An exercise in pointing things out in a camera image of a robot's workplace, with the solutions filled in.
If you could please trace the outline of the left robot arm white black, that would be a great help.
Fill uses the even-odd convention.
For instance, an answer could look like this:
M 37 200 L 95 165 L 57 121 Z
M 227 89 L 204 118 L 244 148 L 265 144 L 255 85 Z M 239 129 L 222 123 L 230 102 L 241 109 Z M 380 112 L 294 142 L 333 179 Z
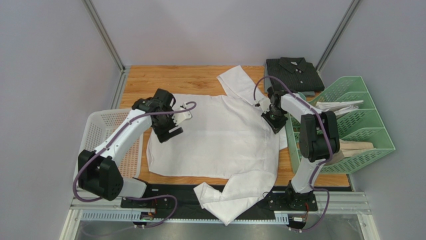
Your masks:
M 94 150 L 84 149 L 79 154 L 74 196 L 81 202 L 91 202 L 78 194 L 80 188 L 96 195 L 94 201 L 142 198 L 147 184 L 122 176 L 119 166 L 146 130 L 152 129 L 161 143 L 183 133 L 179 124 L 191 117 L 191 108 L 187 103 L 175 108 L 176 103 L 175 96 L 161 88 L 152 97 L 136 100 L 123 122 L 105 141 Z

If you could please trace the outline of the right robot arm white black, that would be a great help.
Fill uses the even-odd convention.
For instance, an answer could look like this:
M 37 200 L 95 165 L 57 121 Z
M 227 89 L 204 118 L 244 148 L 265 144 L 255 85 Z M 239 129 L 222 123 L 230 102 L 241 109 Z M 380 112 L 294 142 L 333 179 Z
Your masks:
M 262 117 L 277 134 L 292 115 L 300 125 L 299 150 L 302 155 L 296 174 L 289 183 L 294 194 L 314 191 L 314 183 L 322 167 L 340 150 L 337 117 L 333 111 L 321 111 L 282 89 L 267 90 L 268 101 L 261 103 Z

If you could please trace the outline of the white long sleeve shirt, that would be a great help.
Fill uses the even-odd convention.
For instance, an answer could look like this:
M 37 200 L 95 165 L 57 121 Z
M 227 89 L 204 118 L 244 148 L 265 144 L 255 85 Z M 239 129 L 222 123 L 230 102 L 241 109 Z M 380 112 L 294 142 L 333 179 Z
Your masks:
M 284 129 L 274 133 L 262 118 L 255 102 L 265 96 L 241 66 L 217 79 L 224 95 L 175 95 L 196 103 L 192 118 L 166 142 L 151 134 L 146 157 L 149 171 L 161 176 L 226 179 L 223 190 L 203 182 L 194 192 L 202 209 L 229 225 L 272 189 L 288 143 Z

